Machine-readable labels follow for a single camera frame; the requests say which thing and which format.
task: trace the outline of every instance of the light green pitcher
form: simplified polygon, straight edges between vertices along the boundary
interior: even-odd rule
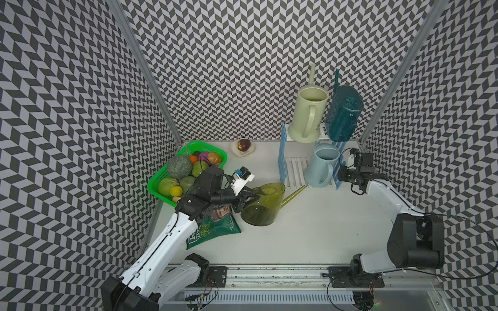
[[[329,91],[315,85],[315,64],[312,64],[308,85],[297,92],[289,136],[302,143],[316,141],[320,137],[320,123],[328,100]]]

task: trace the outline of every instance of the pitcher handle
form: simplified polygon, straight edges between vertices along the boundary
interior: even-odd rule
[[[311,132],[311,126],[313,125],[313,120],[315,119],[315,106],[310,105],[310,115],[308,117],[308,123],[306,124],[306,128],[304,129],[303,138],[308,137]]]
[[[332,165],[332,163],[327,163],[327,167],[329,168],[329,173],[327,174],[327,178],[324,181],[322,181],[320,185],[324,183],[329,183],[330,179],[332,178],[332,174],[334,173],[334,166]]]

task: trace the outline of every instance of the watering can spout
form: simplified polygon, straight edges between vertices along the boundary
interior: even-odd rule
[[[290,202],[290,200],[292,200],[293,198],[295,198],[298,194],[301,193],[301,191],[303,191],[305,188],[307,187],[307,185],[304,185],[302,186],[301,188],[299,188],[298,190],[294,191],[292,194],[290,194],[288,197],[286,197],[285,199],[283,199],[282,201],[282,207],[284,207],[284,205],[286,205],[287,203]]]
[[[315,64],[311,64],[311,69],[310,69],[310,77],[308,80],[308,85],[314,85],[315,84]]]

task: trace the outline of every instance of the teal plastic container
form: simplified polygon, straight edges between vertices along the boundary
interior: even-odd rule
[[[358,117],[363,110],[363,99],[354,88],[337,88],[329,107],[325,126],[333,141],[349,141],[358,125]]]

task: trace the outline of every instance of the soap dish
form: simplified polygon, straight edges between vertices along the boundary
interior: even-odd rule
[[[230,151],[235,154],[237,157],[239,158],[244,158],[244,157],[247,157],[248,155],[254,153],[256,151],[256,145],[254,144],[254,142],[251,142],[250,144],[250,147],[247,151],[240,151],[238,148],[237,148],[237,144],[239,143],[239,141],[241,139],[248,139],[248,138],[240,138],[240,139],[237,139],[236,141],[234,141],[233,143],[230,144]]]

